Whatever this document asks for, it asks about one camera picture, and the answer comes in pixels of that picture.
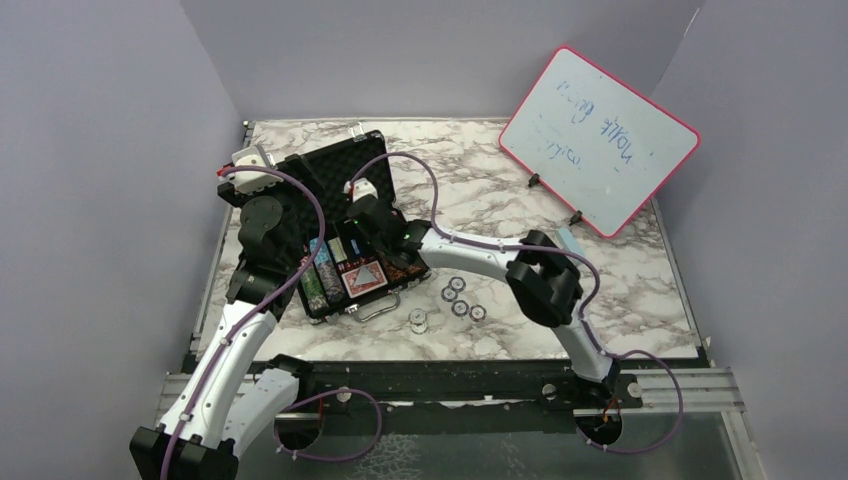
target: gray backdrop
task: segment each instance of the gray backdrop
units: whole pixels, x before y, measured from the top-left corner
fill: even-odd
[[[182,0],[239,113],[507,116],[568,43],[645,94],[703,0]]]
[[[846,21],[844,0],[709,0],[654,94],[703,135],[660,207],[776,480],[848,471]]]
[[[0,478],[137,478],[241,131],[176,0],[2,2]]]

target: case handle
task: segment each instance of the case handle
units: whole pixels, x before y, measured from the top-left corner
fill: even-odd
[[[367,322],[368,320],[371,320],[374,317],[377,317],[377,316],[382,315],[384,313],[389,313],[392,310],[397,310],[398,307],[400,307],[400,293],[399,292],[389,292],[389,293],[391,293],[392,296],[395,297],[395,303],[393,303],[392,305],[389,305],[386,308],[381,308],[381,309],[379,309],[379,310],[377,310],[377,311],[375,311],[375,312],[373,312],[373,313],[371,313],[371,314],[369,314],[365,317],[360,317],[359,316],[359,305],[353,304],[353,305],[345,308],[345,313],[349,313],[350,315],[352,315],[353,318],[356,319],[357,322],[365,323],[365,322]]]

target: purple cable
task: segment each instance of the purple cable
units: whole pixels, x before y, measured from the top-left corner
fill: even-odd
[[[595,298],[595,295],[598,294],[598,290],[600,290],[600,288],[601,288],[601,275],[598,272],[598,269],[595,268],[594,265],[592,265],[592,262],[590,262],[589,260],[587,260],[586,258],[584,258],[580,255],[577,255],[577,254],[574,254],[574,253],[571,253],[571,252],[567,252],[563,249],[556,248],[556,247],[544,247],[544,246],[537,246],[537,245],[503,245],[501,247],[500,245],[481,242],[481,241],[478,241],[478,240],[471,240],[471,239],[468,239],[468,238],[462,238],[462,237],[458,237],[456,235],[451,235],[451,234],[445,232],[444,230],[439,228],[438,224],[436,223],[436,211],[437,211],[437,205],[439,203],[439,184],[436,181],[436,174],[433,172],[433,169],[430,168],[429,165],[427,165],[423,160],[416,157],[415,155],[412,155],[411,153],[389,152],[389,153],[384,153],[382,155],[379,155],[379,156],[373,158],[371,161],[366,163],[362,168],[360,168],[358,172],[356,172],[356,174],[353,176],[353,178],[350,179],[350,184],[353,185],[353,183],[356,182],[356,180],[361,178],[362,175],[365,173],[365,171],[368,170],[368,168],[371,167],[371,165],[374,165],[375,163],[379,162],[380,160],[383,160],[383,159],[386,159],[386,158],[389,158],[389,157],[405,157],[405,158],[408,158],[408,159],[410,159],[414,162],[417,162],[422,167],[424,167],[424,170],[426,170],[427,173],[430,175],[430,180],[433,181],[433,207],[430,209],[430,226],[441,237],[450,239],[453,242],[462,243],[462,244],[465,244],[465,245],[470,245],[472,247],[485,248],[485,249],[488,249],[488,250],[498,250],[498,251],[500,251],[500,250],[530,250],[530,251],[535,251],[535,252],[554,253],[554,254],[558,254],[558,255],[563,255],[565,257],[573,258],[573,259],[577,260],[578,262],[582,263],[583,265],[585,265],[586,268],[588,268],[589,271],[592,272],[592,276],[595,279],[595,284],[592,287],[592,291],[589,292],[589,295],[586,296],[586,299],[583,300],[583,302],[577,308],[577,318],[580,321],[580,324],[583,326],[583,330],[586,331],[586,335],[589,337],[589,340],[592,342],[592,345],[595,347],[595,349],[597,349],[598,352],[600,352],[602,355],[607,356],[607,357],[612,358],[612,359],[625,359],[625,358],[630,357],[632,355],[639,355],[639,354],[645,355],[648,358],[650,358],[651,360],[655,361],[666,372],[668,372],[669,377],[671,377],[671,381],[674,383],[674,388],[677,391],[678,411],[677,411],[677,419],[674,422],[674,426],[671,428],[671,430],[668,432],[668,434],[666,434],[665,437],[663,437],[658,442],[656,442],[652,445],[649,445],[647,447],[636,448],[636,449],[632,449],[632,450],[609,448],[609,447],[604,448],[603,445],[597,444],[597,443],[587,439],[587,443],[589,445],[600,448],[600,449],[602,449],[606,452],[609,452],[609,453],[619,453],[619,454],[624,454],[624,455],[632,455],[632,454],[650,452],[651,450],[655,450],[655,449],[661,447],[662,445],[664,445],[666,442],[668,442],[671,439],[671,437],[673,437],[674,434],[677,433],[677,430],[680,428],[680,424],[683,421],[683,393],[680,390],[680,383],[678,383],[677,377],[671,371],[671,368],[669,368],[669,366],[665,362],[663,362],[662,360],[657,358],[655,355],[650,354],[650,353],[648,353],[644,350],[630,350],[629,352],[623,353],[621,355],[616,355],[612,352],[607,351],[607,349],[604,348],[603,345],[601,344],[600,340],[595,336],[595,333],[592,331],[592,328],[589,325],[589,322],[586,321],[586,314],[585,314],[586,307],[589,305],[589,302],[591,302],[592,299]]]
[[[318,214],[318,244],[312,250],[312,253],[307,258],[306,262],[301,265],[300,268],[294,273],[294,275],[289,278],[283,285],[274,290],[270,295],[265,297],[258,305],[253,307],[247,314],[241,318],[233,328],[227,333],[224,337],[227,340],[226,345],[218,344],[218,347],[215,349],[215,352],[212,354],[212,357],[209,358],[209,363],[206,365],[206,368],[200,374],[200,379],[197,381],[197,386],[194,387],[194,391],[191,393],[191,396],[188,398],[188,402],[186,402],[185,409],[183,409],[183,414],[191,417],[191,412],[194,410],[195,405],[197,405],[197,401],[200,399],[200,394],[203,393],[203,388],[206,386],[206,383],[209,382],[209,376],[212,374],[212,370],[215,368],[215,365],[218,364],[218,361],[221,359],[221,355],[223,355],[224,350],[232,344],[233,338],[238,334],[238,331],[248,322],[254,315],[259,313],[262,309],[267,307],[271,302],[273,302],[277,297],[283,294],[286,290],[292,287],[303,275],[303,272],[306,271],[315,260],[315,256],[318,255],[318,251],[321,249],[321,245],[324,244],[324,233],[326,226],[324,224],[324,211],[321,209],[321,204],[318,203],[318,199],[315,198],[315,195],[309,191],[306,186],[297,181],[294,177],[290,175],[286,175],[283,172],[278,170],[273,170],[266,167],[254,167],[254,166],[243,166],[243,167],[231,167],[226,170],[220,172],[220,175],[225,177],[231,173],[237,172],[260,172],[265,173],[274,177],[279,178],[285,182],[290,183],[292,186],[303,192],[303,195],[309,199],[312,206],[315,207],[315,212]],[[177,425],[174,427],[174,433],[171,434],[171,439],[168,441],[168,446],[165,448],[165,457],[162,459],[162,469],[159,472],[159,478],[161,480],[168,479],[168,469],[171,466],[171,457],[174,455],[174,448],[177,445],[177,440],[180,437],[180,433],[183,431],[183,426],[185,425],[185,421],[179,420]]]
[[[277,449],[277,453],[286,452],[290,455],[293,455],[295,458],[300,457],[300,458],[306,458],[308,460],[318,460],[319,462],[340,463],[340,462],[347,462],[347,461],[350,461],[350,460],[355,460],[355,459],[365,455],[366,453],[370,452],[371,449],[374,448],[374,445],[377,444],[377,441],[380,440],[380,435],[383,432],[383,412],[380,410],[380,404],[377,403],[377,399],[372,397],[368,392],[365,392],[365,391],[362,391],[362,390],[357,390],[355,388],[339,388],[339,389],[336,389],[336,390],[330,390],[330,391],[327,391],[327,392],[319,393],[318,395],[315,395],[313,397],[309,397],[306,400],[301,400],[297,403],[289,405],[288,407],[283,409],[283,411],[288,412],[290,410],[294,410],[294,409],[300,408],[300,407],[302,407],[306,404],[312,403],[315,400],[318,400],[318,399],[321,399],[321,398],[324,398],[324,397],[329,397],[331,395],[336,395],[336,394],[339,394],[339,393],[356,393],[358,395],[362,395],[363,397],[367,398],[368,401],[371,402],[372,405],[374,405],[374,409],[377,411],[377,433],[374,434],[374,438],[371,439],[371,442],[369,442],[368,445],[365,448],[363,448],[362,450],[360,450],[356,453],[352,453],[350,455],[345,455],[345,456],[342,456],[342,457],[324,457],[324,456],[321,456],[321,455],[313,455],[311,453],[300,453],[299,450],[289,450],[288,448],[286,448],[283,445],[283,441],[280,440],[280,433],[277,432],[277,428],[274,427],[274,438],[277,440],[277,445],[279,445],[279,448]]]

